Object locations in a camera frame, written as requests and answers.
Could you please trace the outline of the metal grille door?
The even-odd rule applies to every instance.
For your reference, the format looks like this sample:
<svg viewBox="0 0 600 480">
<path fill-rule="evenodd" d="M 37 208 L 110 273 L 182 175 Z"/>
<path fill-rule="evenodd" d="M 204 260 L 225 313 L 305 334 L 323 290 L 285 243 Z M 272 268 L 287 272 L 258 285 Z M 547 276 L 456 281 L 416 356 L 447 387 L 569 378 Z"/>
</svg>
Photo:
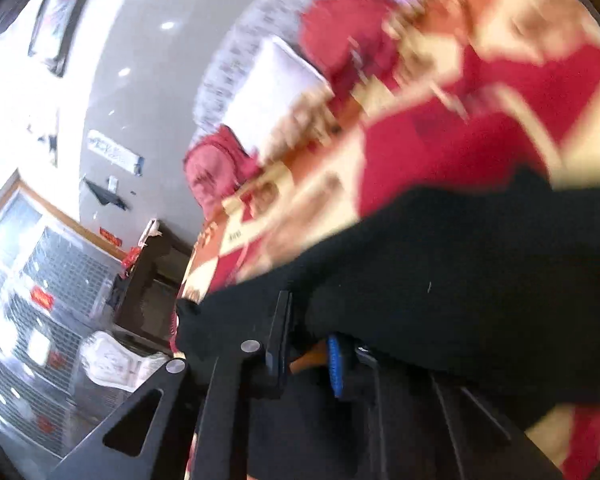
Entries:
<svg viewBox="0 0 600 480">
<path fill-rule="evenodd" d="M 80 358 L 111 325 L 118 269 L 21 185 L 0 200 L 0 430 L 51 462 L 122 400 L 91 384 Z"/>
</svg>

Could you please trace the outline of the red orange yellow blanket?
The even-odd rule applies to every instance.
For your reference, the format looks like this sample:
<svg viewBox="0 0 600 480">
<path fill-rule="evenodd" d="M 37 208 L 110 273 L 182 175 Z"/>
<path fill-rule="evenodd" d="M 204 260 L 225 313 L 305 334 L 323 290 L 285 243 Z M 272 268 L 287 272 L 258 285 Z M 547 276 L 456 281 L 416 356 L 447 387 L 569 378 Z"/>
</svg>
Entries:
<svg viewBox="0 0 600 480">
<path fill-rule="evenodd" d="M 204 222 L 178 303 L 283 266 L 415 188 L 484 194 L 525 171 L 555 190 L 600 186 L 600 26 L 580 0 L 318 0 L 301 45 L 332 96 Z M 330 335 L 468 389 L 559 479 L 600 479 L 600 402 L 493 400 L 349 335 L 310 339 L 291 307 L 286 384 L 250 401 L 244 479 L 369 479 L 365 406 L 334 395 Z M 177 334 L 209 375 L 240 345 L 199 359 Z"/>
</svg>

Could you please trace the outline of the white pillow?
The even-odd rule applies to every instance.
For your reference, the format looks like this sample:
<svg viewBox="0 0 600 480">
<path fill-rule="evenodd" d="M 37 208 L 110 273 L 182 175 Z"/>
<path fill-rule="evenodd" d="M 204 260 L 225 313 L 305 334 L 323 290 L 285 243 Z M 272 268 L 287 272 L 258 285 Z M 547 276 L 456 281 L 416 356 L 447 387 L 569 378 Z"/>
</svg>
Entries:
<svg viewBox="0 0 600 480">
<path fill-rule="evenodd" d="M 260 42 L 253 66 L 221 120 L 260 164 L 291 148 L 294 126 L 309 118 L 306 107 L 332 96 L 326 79 L 282 38 Z"/>
</svg>

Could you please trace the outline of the white ornate chair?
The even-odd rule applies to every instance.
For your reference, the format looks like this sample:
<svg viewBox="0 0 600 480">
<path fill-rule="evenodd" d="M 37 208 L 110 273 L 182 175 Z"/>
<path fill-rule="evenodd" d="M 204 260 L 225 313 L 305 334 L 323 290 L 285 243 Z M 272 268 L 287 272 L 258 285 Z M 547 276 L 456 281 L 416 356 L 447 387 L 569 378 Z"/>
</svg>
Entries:
<svg viewBox="0 0 600 480">
<path fill-rule="evenodd" d="M 95 332 L 81 342 L 80 360 L 86 376 L 96 385 L 132 393 L 170 358 L 162 352 L 140 356 L 108 333 Z"/>
</svg>

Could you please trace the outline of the dark cloth on wall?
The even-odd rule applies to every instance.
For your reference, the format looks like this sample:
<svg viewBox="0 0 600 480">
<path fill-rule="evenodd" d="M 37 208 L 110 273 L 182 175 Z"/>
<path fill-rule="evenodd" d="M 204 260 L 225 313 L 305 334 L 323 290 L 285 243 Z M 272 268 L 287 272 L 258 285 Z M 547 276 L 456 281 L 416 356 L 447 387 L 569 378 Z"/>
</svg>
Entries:
<svg viewBox="0 0 600 480">
<path fill-rule="evenodd" d="M 102 206 L 114 205 L 123 211 L 129 209 L 129 206 L 118 194 L 108 191 L 91 180 L 84 179 L 83 182 Z"/>
</svg>

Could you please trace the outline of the red ruffled cushion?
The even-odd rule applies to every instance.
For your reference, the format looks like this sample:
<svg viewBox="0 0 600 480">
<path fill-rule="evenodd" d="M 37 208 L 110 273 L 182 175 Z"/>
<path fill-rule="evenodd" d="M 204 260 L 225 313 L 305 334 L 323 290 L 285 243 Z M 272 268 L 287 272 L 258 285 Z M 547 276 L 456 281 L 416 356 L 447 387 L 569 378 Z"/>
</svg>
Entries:
<svg viewBox="0 0 600 480">
<path fill-rule="evenodd" d="M 200 206 L 204 220 L 211 220 L 224 198 L 260 174 L 257 159 L 249 156 L 234 132 L 220 125 L 190 148 L 183 160 L 189 191 Z"/>
</svg>

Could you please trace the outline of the dark wooden table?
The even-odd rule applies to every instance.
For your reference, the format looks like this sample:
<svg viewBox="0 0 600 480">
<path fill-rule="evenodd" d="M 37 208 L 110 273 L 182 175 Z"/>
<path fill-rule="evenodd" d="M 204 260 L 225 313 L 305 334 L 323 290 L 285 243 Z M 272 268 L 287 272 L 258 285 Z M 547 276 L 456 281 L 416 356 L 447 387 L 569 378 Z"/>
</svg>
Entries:
<svg viewBox="0 0 600 480">
<path fill-rule="evenodd" d="M 108 306 L 112 331 L 131 344 L 167 352 L 172 314 L 192 248 L 151 219 L 122 262 Z"/>
</svg>

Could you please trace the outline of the white wall poster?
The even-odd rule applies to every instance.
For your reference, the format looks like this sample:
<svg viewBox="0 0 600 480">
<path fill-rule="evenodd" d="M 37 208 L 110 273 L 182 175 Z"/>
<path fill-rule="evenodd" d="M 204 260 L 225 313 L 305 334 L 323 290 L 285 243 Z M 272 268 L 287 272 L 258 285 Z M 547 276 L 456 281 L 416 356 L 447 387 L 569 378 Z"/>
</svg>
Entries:
<svg viewBox="0 0 600 480">
<path fill-rule="evenodd" d="M 86 135 L 87 149 L 100 157 L 108 160 L 112 164 L 127 171 L 129 174 L 140 177 L 143 173 L 144 159 L 108 138 L 97 130 L 90 130 Z"/>
</svg>

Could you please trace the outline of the black pants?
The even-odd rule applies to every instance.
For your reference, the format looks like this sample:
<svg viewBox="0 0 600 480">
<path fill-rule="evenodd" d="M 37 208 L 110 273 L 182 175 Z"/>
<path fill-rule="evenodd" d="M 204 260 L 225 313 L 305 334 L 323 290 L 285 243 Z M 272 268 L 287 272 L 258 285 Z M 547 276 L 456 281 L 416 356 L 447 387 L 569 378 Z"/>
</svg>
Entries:
<svg viewBox="0 0 600 480">
<path fill-rule="evenodd" d="M 529 171 L 484 194 L 415 188 L 268 273 L 178 303 L 176 344 L 217 356 L 294 297 L 310 339 L 368 348 L 490 399 L 600 402 L 600 186 Z"/>
</svg>

